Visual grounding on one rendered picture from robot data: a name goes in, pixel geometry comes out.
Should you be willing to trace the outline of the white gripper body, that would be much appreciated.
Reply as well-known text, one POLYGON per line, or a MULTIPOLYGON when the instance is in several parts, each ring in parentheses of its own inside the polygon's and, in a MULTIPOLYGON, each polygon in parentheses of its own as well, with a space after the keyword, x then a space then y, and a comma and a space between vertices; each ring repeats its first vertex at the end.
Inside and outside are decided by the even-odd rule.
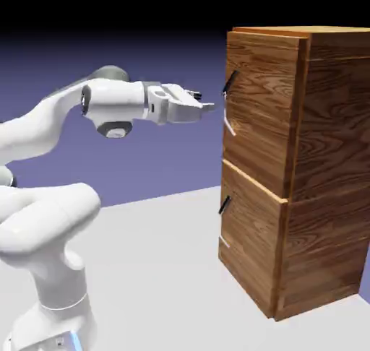
POLYGON ((202 104, 177 84, 162 84, 168 98, 166 121, 170 124, 194 123, 202 117, 202 104))

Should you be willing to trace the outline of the wooden cabinet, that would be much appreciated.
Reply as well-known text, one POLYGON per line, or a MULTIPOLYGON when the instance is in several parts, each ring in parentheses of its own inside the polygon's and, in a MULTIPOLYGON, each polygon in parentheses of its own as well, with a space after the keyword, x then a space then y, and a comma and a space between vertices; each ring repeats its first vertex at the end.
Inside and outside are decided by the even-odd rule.
POLYGON ((370 27, 235 27, 304 35, 277 305, 281 321, 359 291, 370 245, 370 27))

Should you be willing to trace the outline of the short wooden cabinet door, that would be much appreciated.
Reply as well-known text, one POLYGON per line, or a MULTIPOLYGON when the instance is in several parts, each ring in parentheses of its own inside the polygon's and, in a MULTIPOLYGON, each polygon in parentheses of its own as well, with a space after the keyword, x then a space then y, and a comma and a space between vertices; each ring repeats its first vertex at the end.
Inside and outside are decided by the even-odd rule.
POLYGON ((220 204, 227 195, 231 202, 223 215, 223 235, 230 248, 219 239, 219 259, 264 315, 272 318, 288 200, 224 160, 220 204))

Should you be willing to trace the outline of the tall wooden cabinet door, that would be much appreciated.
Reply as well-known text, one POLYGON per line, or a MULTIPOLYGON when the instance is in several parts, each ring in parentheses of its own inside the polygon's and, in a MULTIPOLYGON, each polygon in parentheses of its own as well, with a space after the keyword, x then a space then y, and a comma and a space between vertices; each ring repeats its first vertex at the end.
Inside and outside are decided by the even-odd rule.
POLYGON ((280 198, 291 183, 304 35, 229 32, 223 157, 280 198))

